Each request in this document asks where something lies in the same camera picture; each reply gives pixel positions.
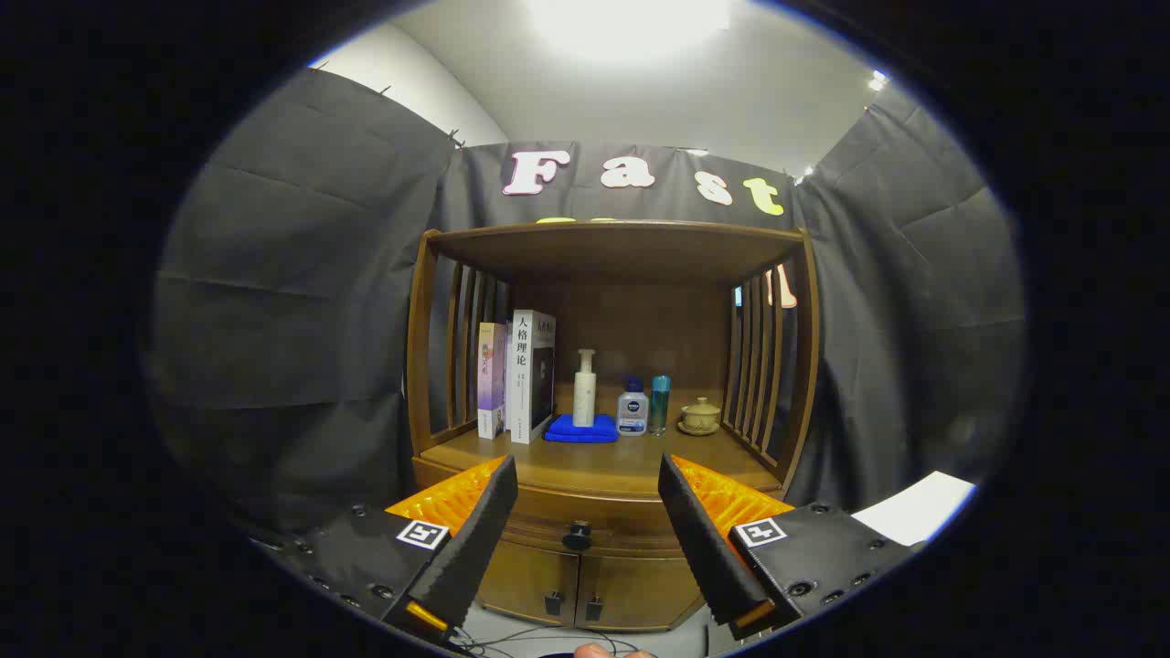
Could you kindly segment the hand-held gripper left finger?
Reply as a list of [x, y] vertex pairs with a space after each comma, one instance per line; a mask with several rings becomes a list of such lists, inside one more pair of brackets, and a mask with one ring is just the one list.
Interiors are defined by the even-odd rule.
[[254, 527], [252, 542], [355, 614], [443, 645], [464, 625], [517, 496], [503, 455], [400, 503], [352, 503], [295, 532]]

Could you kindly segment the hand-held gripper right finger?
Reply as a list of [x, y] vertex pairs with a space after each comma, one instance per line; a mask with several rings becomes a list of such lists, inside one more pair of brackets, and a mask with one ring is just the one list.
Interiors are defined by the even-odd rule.
[[658, 491], [713, 621], [735, 640], [830, 610], [915, 554], [835, 505], [782, 503], [668, 453]]

